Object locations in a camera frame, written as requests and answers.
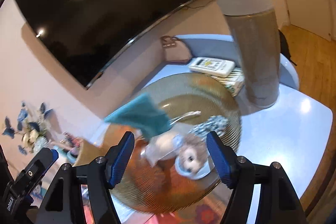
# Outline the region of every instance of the plush toy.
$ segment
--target plush toy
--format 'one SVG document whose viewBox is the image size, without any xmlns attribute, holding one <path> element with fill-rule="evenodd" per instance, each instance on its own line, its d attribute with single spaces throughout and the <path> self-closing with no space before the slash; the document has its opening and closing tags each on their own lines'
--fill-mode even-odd
<svg viewBox="0 0 336 224">
<path fill-rule="evenodd" d="M 184 137 L 184 144 L 179 151 L 181 167 L 190 172 L 197 173 L 208 160 L 207 146 L 201 138 L 193 134 Z"/>
</svg>

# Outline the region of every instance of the remote control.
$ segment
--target remote control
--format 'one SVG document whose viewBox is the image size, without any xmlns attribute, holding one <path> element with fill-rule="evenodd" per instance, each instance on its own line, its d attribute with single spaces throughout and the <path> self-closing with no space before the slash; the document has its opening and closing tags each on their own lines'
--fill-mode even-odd
<svg viewBox="0 0 336 224">
<path fill-rule="evenodd" d="M 233 71 L 235 66 L 236 64 L 229 60 L 198 57 L 191 62 L 189 69 L 210 75 L 227 77 Z"/>
</svg>

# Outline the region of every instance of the screw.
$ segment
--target screw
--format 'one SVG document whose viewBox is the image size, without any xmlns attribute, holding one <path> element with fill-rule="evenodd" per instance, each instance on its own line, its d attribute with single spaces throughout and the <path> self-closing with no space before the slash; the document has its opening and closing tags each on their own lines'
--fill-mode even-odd
<svg viewBox="0 0 336 224">
<path fill-rule="evenodd" d="M 280 169 L 281 168 L 281 164 L 278 163 L 277 161 L 275 161 L 274 163 L 272 163 L 273 167 L 276 169 Z"/>
<path fill-rule="evenodd" d="M 244 157 L 244 156 L 238 156 L 237 157 L 237 160 L 240 162 L 240 163 L 244 163 L 244 162 L 246 162 L 246 158 Z"/>
<path fill-rule="evenodd" d="M 103 156 L 99 156 L 98 158 L 96 158 L 96 163 L 98 163 L 98 164 L 100 164 L 104 161 L 105 161 L 105 158 Z"/>
<path fill-rule="evenodd" d="M 71 166 L 70 163 L 64 163 L 64 164 L 62 164 L 61 168 L 62 168 L 62 170 L 65 171 L 65 170 L 68 170 L 70 168 L 70 166 Z"/>
</svg>

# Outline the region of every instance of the blue leaf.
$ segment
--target blue leaf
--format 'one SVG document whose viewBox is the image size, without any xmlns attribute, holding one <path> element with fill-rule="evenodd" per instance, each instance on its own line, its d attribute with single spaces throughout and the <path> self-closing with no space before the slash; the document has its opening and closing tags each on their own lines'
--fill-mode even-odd
<svg viewBox="0 0 336 224">
<path fill-rule="evenodd" d="M 11 137 L 12 139 L 14 139 L 14 134 L 15 134 L 15 131 L 13 128 L 6 128 L 5 131 L 2 133 L 2 135 L 7 135 Z"/>
<path fill-rule="evenodd" d="M 44 118 L 46 119 L 51 113 L 53 112 L 53 109 L 49 109 L 44 113 Z"/>
<path fill-rule="evenodd" d="M 11 128 L 11 122 L 7 116 L 5 118 L 5 125 L 6 125 L 6 128 Z"/>
<path fill-rule="evenodd" d="M 22 122 L 17 123 L 17 130 L 22 131 Z"/>
<path fill-rule="evenodd" d="M 45 104 L 42 103 L 40 106 L 40 112 L 43 114 L 45 112 Z"/>
<path fill-rule="evenodd" d="M 17 121 L 22 122 L 27 117 L 28 117 L 28 111 L 24 108 L 21 108 L 19 116 L 17 117 Z"/>
<path fill-rule="evenodd" d="M 35 129 L 37 132 L 40 132 L 40 127 L 36 122 L 30 122 L 29 125 Z"/>
<path fill-rule="evenodd" d="M 21 154 L 27 155 L 27 151 L 21 145 L 18 145 L 17 147 L 19 148 Z"/>
</svg>

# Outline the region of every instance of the teal cloth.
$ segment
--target teal cloth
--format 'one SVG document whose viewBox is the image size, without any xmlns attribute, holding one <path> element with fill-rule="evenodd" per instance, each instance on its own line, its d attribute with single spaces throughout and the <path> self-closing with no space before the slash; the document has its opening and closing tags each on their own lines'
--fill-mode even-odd
<svg viewBox="0 0 336 224">
<path fill-rule="evenodd" d="M 118 108 L 104 121 L 138 128 L 148 141 L 171 129 L 166 112 L 155 106 L 148 93 L 143 93 Z"/>
</svg>

